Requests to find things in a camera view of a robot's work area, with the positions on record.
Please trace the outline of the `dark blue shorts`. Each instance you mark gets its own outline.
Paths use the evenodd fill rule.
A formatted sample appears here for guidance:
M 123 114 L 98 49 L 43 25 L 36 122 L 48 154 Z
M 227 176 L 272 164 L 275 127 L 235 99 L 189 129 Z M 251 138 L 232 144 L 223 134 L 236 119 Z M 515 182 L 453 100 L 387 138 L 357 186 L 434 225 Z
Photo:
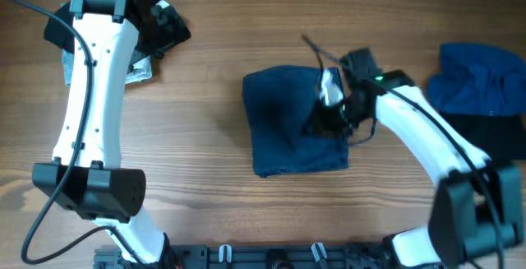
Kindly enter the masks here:
M 315 67 L 281 65 L 242 79 L 255 175 L 266 178 L 348 168 L 345 137 L 307 131 L 319 77 Z

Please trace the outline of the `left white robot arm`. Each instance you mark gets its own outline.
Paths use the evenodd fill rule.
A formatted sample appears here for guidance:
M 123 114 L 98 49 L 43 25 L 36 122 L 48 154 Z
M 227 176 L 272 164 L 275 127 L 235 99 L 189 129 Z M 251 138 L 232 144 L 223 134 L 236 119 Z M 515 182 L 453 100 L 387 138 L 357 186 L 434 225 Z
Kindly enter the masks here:
M 120 123 L 133 66 L 163 57 L 189 29 L 164 0 L 69 0 L 50 15 L 44 36 L 72 52 L 73 67 L 53 159 L 35 164 L 33 184 L 106 231 L 125 267 L 178 267 L 168 236 L 144 208 L 145 173 L 122 167 Z

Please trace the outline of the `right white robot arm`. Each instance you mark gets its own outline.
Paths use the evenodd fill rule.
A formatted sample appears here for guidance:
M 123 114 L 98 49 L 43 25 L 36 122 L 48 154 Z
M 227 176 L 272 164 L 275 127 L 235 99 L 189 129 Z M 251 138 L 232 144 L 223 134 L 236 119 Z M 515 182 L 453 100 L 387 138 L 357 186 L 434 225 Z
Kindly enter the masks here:
M 519 169 L 468 142 L 427 102 L 404 72 L 382 71 L 368 49 L 322 67 L 309 127 L 348 140 L 365 120 L 391 130 L 436 188 L 429 221 L 392 234 L 376 251 L 382 268 L 456 268 L 524 242 Z

